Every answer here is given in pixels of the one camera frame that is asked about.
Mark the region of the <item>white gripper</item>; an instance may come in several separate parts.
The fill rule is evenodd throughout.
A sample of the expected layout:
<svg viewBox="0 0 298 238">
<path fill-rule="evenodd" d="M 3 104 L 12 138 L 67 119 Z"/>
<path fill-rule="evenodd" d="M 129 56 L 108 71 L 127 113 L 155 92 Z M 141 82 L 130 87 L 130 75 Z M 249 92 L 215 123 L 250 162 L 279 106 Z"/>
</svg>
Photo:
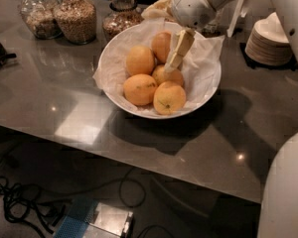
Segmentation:
<svg viewBox="0 0 298 238">
<path fill-rule="evenodd" d="M 208 0 L 158 0 L 143 10 L 145 20 L 165 18 L 175 21 L 182 27 L 171 38 L 170 52 L 165 63 L 165 70 L 171 72 L 178 68 L 195 40 L 193 29 L 202 29 L 217 14 Z"/>
</svg>

